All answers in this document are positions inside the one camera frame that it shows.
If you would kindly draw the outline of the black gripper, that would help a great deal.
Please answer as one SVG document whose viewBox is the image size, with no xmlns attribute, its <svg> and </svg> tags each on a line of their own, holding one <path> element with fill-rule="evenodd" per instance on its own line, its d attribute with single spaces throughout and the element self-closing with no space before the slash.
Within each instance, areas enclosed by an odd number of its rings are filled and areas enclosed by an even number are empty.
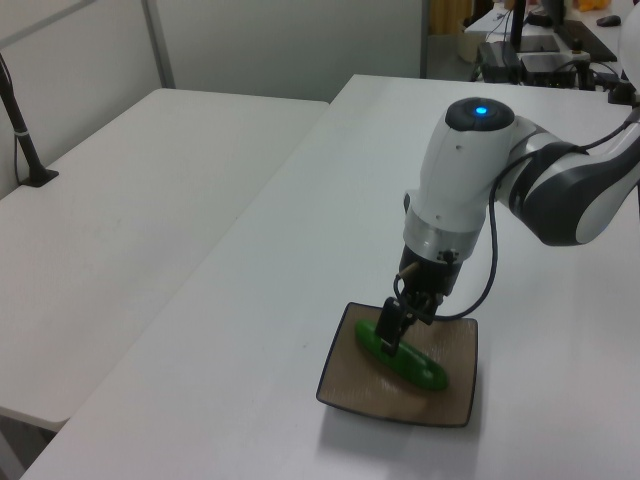
<svg viewBox="0 0 640 480">
<path fill-rule="evenodd" d="M 387 298 L 375 328 L 375 334 L 381 339 L 381 350 L 390 356 L 396 355 L 404 335 L 406 311 L 416 321 L 431 325 L 434 322 L 433 296 L 450 295 L 461 270 L 461 263 L 456 262 L 452 252 L 445 252 L 443 261 L 431 261 L 423 259 L 405 246 L 399 270 L 414 263 L 417 268 L 403 280 L 405 309 L 397 299 Z"/>
</svg>

